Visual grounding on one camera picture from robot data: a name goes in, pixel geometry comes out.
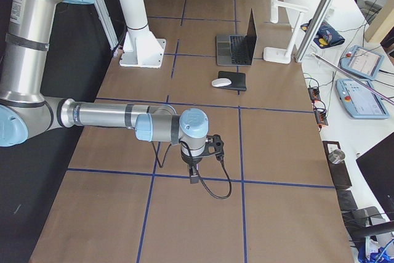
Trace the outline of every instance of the white table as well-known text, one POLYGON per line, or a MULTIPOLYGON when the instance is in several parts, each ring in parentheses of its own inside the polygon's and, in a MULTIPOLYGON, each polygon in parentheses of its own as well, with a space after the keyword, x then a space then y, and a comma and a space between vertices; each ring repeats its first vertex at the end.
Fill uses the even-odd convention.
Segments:
MULTIPOLYGON (((305 16, 305 22, 308 22, 315 13, 315 9, 319 4, 320 0, 284 0, 285 2, 290 2, 294 4, 299 4, 302 6, 307 6, 310 11, 305 16)), ((334 0, 332 3, 333 10, 330 13, 327 21, 337 30, 345 31, 352 28, 358 28, 365 23, 365 19, 361 14, 359 8, 355 4, 354 0, 334 0)), ((298 13, 294 10, 287 9, 287 14, 292 27, 297 19, 298 13)), ((299 33, 299 38, 297 39, 296 46, 298 47, 305 33, 299 33)), ((330 49, 317 49, 317 46, 313 44, 315 50, 320 56, 324 57, 326 60, 331 61, 333 64, 337 65, 342 53, 350 45, 363 43, 363 29, 348 31, 341 33, 341 35, 346 39, 345 43, 341 46, 332 47, 330 49)), ((368 42, 364 43, 364 46, 368 49, 373 49, 379 44, 370 44, 368 42)), ((385 54, 383 49, 380 47, 375 51, 385 54)), ((329 66, 325 65, 323 62, 318 62, 315 58, 306 56, 302 62, 302 68, 304 72, 310 74, 313 78, 317 79, 320 84, 325 84, 330 82, 332 78, 333 70, 329 66)), ((387 56, 382 65, 383 70, 394 72, 394 67, 388 60, 387 56)), ((340 73, 337 73, 336 79, 346 78, 340 73)), ((394 84, 394 76, 385 75, 379 73, 376 80, 383 81, 385 83, 394 84)), ((380 83, 374 82, 374 87, 381 93, 388 97, 394 96, 394 87, 387 87, 380 83)), ((330 86, 324 86, 320 89, 320 95, 322 101, 329 104, 330 96, 330 86)), ((368 206, 376 206, 379 211, 383 211, 380 204, 377 202, 375 196, 369 189, 364 177, 362 176, 360 170, 358 169, 356 159, 363 153, 367 152, 370 148, 375 146, 378 142, 384 139, 386 136, 394 132, 394 107, 388 103, 385 103, 388 112, 391 114, 389 119, 385 120, 365 120, 365 119, 353 119, 351 118, 344 109, 344 106, 340 102, 335 86, 331 92, 331 104, 329 106, 328 115, 328 127, 324 127, 321 130, 322 140, 338 141, 342 150, 346 154, 346 165, 350 179, 352 181, 351 191, 355 198, 355 201, 359 208, 366 208, 368 206)))

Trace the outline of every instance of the folded cloth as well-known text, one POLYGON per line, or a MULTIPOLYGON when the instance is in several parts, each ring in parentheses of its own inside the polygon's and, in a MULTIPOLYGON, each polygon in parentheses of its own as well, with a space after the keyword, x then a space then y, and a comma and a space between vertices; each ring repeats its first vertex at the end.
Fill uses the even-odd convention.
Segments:
MULTIPOLYGON (((311 20, 301 25, 301 29, 304 31, 308 30, 311 20)), ((333 27, 328 24, 328 22, 323 21, 319 27, 319 30, 313 39, 313 41, 321 48, 325 49, 327 47, 338 46, 345 42, 345 38, 342 37, 333 27)))

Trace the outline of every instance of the white mouse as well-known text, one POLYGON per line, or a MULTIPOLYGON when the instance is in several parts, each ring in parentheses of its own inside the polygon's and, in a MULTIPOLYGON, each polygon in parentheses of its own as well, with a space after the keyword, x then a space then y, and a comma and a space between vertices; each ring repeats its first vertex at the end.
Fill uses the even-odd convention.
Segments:
POLYGON ((228 78, 218 78, 212 81, 212 86, 214 87, 228 86, 230 84, 231 80, 228 78))

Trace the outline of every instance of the label sticker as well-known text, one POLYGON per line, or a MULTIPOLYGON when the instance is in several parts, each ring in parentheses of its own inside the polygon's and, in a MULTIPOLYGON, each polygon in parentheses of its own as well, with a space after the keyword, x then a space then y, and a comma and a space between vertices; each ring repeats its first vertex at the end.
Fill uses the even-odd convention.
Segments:
POLYGON ((10 22, 20 24, 22 20, 24 5, 25 5, 25 0, 12 0, 10 22))

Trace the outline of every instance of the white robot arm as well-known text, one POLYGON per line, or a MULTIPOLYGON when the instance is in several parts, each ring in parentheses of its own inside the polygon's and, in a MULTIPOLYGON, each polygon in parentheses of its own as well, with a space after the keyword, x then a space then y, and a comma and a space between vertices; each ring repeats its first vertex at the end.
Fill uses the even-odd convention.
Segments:
MULTIPOLYGON (((203 183, 197 164, 204 157, 215 155, 224 168, 223 142, 218 135, 207 136, 208 118, 199 109, 189 109, 179 116, 168 105, 85 103, 44 97, 40 93, 55 8, 62 1, 94 3, 94 0, 13 0, 0 80, 0 147, 20 144, 59 127, 125 127, 135 129, 140 140, 181 144, 191 183, 199 180, 203 183)), ((126 60, 135 60, 138 65, 155 63, 156 54, 162 56, 164 48, 157 46, 159 41, 149 31, 143 0, 134 0, 135 7, 129 7, 130 1, 120 1, 131 49, 126 60), (153 49, 154 53, 138 52, 144 48, 153 49)))

